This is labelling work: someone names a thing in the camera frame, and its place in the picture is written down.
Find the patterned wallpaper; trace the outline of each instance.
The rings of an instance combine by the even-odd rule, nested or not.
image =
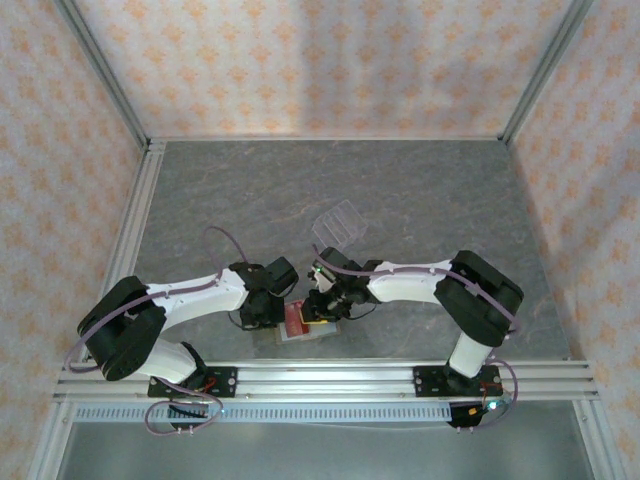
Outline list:
[[[495,137],[570,1],[78,3],[150,136]]]
[[[640,472],[640,15],[595,2],[516,139],[573,348],[595,375],[629,478]]]
[[[50,0],[0,7],[0,477],[26,477],[139,152]]]

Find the marble surface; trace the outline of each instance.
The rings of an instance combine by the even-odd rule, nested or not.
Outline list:
[[[285,255],[311,284],[315,219],[350,200],[369,227],[344,252],[354,260],[430,263],[473,250],[521,286],[523,329],[498,350],[510,359],[568,355],[509,153],[497,141],[233,141],[169,143],[135,269],[165,283],[214,271],[203,246],[210,224],[231,231],[250,260]],[[225,264],[231,243],[208,244]],[[246,358],[446,359],[459,329],[437,305],[394,302],[341,333],[278,345],[274,332],[243,332],[226,313],[163,334],[186,340],[207,360]]]

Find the clear plastic container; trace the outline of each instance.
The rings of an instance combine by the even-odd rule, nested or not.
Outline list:
[[[351,202],[345,200],[320,215],[313,223],[312,230],[325,247],[342,251],[364,236],[367,223]]]

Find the metal corner post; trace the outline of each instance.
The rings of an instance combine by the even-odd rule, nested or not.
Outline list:
[[[503,134],[498,138],[507,146],[511,144],[518,134],[527,116],[533,110],[536,100],[540,96],[542,89],[551,77],[556,65],[560,62],[562,54],[565,52],[571,39],[582,24],[582,20],[587,15],[593,0],[573,0],[567,13],[562,19],[560,28],[556,32],[553,40],[547,47],[544,55],[540,59],[529,84],[525,88],[522,97],[518,101],[516,109],[511,114]]]
[[[147,221],[151,199],[162,165],[165,144],[152,142],[143,154],[133,180],[127,206],[120,221],[118,239],[105,275],[100,298],[122,277],[133,272],[138,249]],[[86,361],[83,349],[81,361]],[[53,399],[52,410],[44,425],[36,454],[31,463],[30,480],[56,478],[71,434],[77,404],[67,399]]]
[[[594,477],[607,480],[627,478],[607,423],[602,401],[576,400],[573,402],[573,408]]]
[[[84,51],[89,63],[100,78],[100,81],[106,88],[116,109],[122,116],[122,119],[131,132],[138,147],[143,150],[147,147],[149,139],[144,131],[142,123],[138,119],[133,107],[129,103],[124,90],[116,79],[113,70],[109,66],[107,59],[100,49],[97,41],[93,37],[87,22],[85,21],[75,0],[53,0],[60,14],[69,24],[69,28],[76,36],[82,50]]]

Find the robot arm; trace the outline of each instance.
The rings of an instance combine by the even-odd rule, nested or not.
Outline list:
[[[284,257],[267,267],[234,263],[219,278],[212,275],[175,284],[144,285],[137,277],[127,277],[84,318],[78,334],[83,336],[132,300],[152,297],[103,325],[87,339],[87,349],[107,380],[141,373],[194,389],[203,382],[204,362],[189,344],[167,342],[160,334],[208,313],[234,310],[239,310],[243,329],[273,328],[284,321],[284,299],[279,295],[297,281]]]
[[[327,248],[314,262],[309,276],[315,280],[317,290],[309,292],[302,307],[305,323],[349,318],[353,304],[405,300],[442,305],[462,330],[448,361],[452,378],[476,377],[487,356],[502,344],[511,325],[506,316],[465,283],[477,285],[512,315],[523,299],[517,285],[469,251],[434,264],[397,265],[370,260],[360,267],[339,251]]]

